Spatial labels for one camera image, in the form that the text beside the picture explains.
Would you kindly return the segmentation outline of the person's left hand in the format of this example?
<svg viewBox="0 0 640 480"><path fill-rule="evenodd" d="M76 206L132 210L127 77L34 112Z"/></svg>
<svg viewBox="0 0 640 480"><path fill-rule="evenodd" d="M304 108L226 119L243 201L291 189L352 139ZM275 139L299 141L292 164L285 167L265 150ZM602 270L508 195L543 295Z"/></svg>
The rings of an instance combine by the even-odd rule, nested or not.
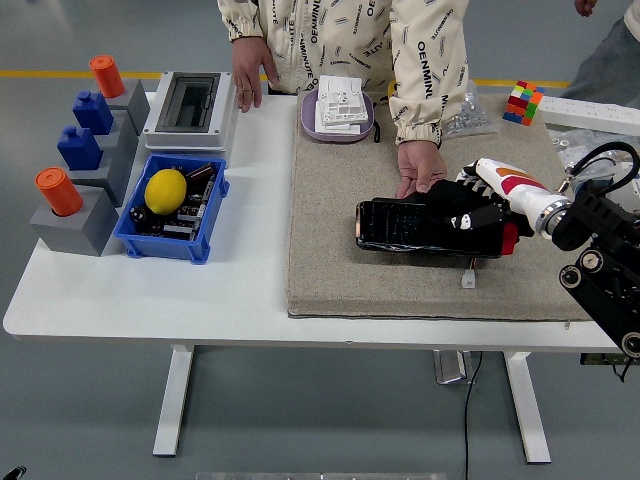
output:
<svg viewBox="0 0 640 480"><path fill-rule="evenodd" d="M406 141L398 146L398 168L401 176L396 197L427 193L434 183L447 176L447 166L438 147L431 141Z"/></svg>

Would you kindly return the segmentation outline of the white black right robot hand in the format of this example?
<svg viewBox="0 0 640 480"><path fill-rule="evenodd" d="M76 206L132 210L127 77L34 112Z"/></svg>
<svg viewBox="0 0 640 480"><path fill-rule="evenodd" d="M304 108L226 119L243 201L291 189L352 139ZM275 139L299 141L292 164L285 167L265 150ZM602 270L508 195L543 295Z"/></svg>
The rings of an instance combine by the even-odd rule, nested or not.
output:
<svg viewBox="0 0 640 480"><path fill-rule="evenodd" d="M498 195L512 212L524 215L537 234L542 234L545 210L561 200L524 170L489 158L467 165L455 180L478 193Z"/></svg>

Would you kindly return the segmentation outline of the person's right hand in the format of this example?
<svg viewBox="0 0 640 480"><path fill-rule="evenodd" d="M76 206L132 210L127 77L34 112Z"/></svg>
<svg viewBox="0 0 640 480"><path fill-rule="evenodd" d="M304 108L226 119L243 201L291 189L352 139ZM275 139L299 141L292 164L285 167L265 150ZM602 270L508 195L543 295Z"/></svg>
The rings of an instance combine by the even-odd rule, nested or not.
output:
<svg viewBox="0 0 640 480"><path fill-rule="evenodd" d="M271 86L279 84L279 74L266 41L261 37L242 37L232 42L232 74L237 105L242 113L262 103L261 73Z"/></svg>

